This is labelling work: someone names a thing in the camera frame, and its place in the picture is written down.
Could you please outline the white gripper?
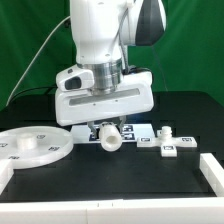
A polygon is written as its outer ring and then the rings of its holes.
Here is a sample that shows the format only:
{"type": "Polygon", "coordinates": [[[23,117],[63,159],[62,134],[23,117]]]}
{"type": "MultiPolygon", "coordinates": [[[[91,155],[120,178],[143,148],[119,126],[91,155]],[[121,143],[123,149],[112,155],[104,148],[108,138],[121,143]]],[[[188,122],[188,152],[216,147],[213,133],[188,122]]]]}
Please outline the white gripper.
{"type": "Polygon", "coordinates": [[[115,92],[99,96],[88,90],[61,91],[55,94],[56,120],[61,126],[87,122],[95,140],[99,128],[94,122],[119,117],[116,127],[121,134],[125,115],[150,111],[154,106],[151,90],[152,74],[149,71],[125,75],[115,92]]]}

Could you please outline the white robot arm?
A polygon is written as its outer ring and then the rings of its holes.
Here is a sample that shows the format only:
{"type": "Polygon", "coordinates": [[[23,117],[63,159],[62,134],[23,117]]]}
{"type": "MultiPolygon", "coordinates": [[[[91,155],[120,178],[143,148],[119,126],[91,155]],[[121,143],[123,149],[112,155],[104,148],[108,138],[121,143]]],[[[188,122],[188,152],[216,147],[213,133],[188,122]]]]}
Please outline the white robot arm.
{"type": "Polygon", "coordinates": [[[163,35],[161,0],[70,0],[76,64],[56,76],[55,108],[62,126],[153,108],[152,73],[129,70],[125,48],[151,46],[163,35]]]}

